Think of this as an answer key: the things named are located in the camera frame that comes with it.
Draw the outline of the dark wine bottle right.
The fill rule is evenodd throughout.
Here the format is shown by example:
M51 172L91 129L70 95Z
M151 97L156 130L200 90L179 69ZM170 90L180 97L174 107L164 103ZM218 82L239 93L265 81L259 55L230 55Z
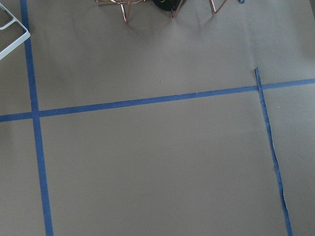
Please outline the dark wine bottle right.
M164 11L176 11L181 0L152 0L152 2Z

